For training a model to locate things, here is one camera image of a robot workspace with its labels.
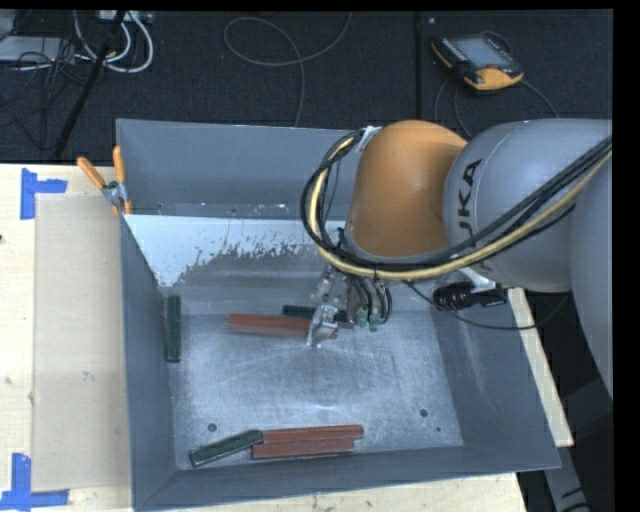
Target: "electronic device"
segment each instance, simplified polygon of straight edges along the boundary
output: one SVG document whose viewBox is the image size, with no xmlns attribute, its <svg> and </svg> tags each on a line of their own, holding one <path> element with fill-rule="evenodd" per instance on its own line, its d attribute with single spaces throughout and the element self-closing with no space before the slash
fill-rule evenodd
<svg viewBox="0 0 640 512">
<path fill-rule="evenodd" d="M 484 33 L 435 38 L 431 48 L 447 68 L 477 92 L 504 89 L 524 76 L 522 65 Z"/>
</svg>

